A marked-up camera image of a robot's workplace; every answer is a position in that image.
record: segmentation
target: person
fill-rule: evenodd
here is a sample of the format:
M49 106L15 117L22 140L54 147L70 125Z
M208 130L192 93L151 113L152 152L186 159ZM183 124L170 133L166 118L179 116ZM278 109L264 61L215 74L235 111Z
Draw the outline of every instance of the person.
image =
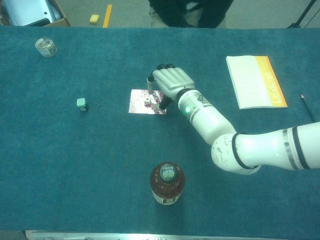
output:
M226 28L233 0L149 0L153 28Z

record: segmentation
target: floor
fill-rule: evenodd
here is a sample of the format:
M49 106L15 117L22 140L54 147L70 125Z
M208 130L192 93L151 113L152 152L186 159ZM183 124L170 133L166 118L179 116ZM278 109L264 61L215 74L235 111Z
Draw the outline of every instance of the floor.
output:
M109 28L151 27L148 0L56 1L72 27L101 28L108 4L112 4ZM283 29L299 19L309 2L310 0L234 0L227 12L227 26L230 29ZM320 12L316 14L319 9L318 0L301 22L302 28L320 28ZM100 16L97 24L89 24L92 14ZM25 239L22 231L0 230L0 240Z

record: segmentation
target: white machine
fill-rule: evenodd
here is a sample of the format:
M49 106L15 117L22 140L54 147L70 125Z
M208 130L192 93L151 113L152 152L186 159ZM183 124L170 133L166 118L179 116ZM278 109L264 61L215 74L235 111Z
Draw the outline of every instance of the white machine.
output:
M211 145L213 162L237 174L256 173L261 165L287 170L320 168L320 122L265 134L236 133L232 124L204 96L194 81L172 64L159 65L147 78L151 94L156 82L164 94L161 110L171 102L189 119L202 138Z

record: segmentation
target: jar lid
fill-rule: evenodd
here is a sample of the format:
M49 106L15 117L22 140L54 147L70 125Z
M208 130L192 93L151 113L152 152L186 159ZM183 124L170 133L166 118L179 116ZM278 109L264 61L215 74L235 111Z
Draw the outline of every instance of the jar lid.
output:
M166 163L161 166L159 171L159 177L164 183L171 184L177 179L178 170L176 166Z

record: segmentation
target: cardboard box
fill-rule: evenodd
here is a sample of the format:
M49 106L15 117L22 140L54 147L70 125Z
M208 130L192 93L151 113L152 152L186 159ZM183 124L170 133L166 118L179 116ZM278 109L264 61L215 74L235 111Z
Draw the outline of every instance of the cardboard box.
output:
M66 14L65 12L62 10L62 8L60 7L60 5L56 2L56 0L49 0L49 2L52 4L52 6L54 6L58 12L62 15L62 19L49 23L47 25L45 25L44 27L70 27L70 24L67 20ZM6 26L10 26L10 22L8 21L8 19L5 17L5 15L2 13L2 9L0 8L0 16L1 18L1 22L6 25Z

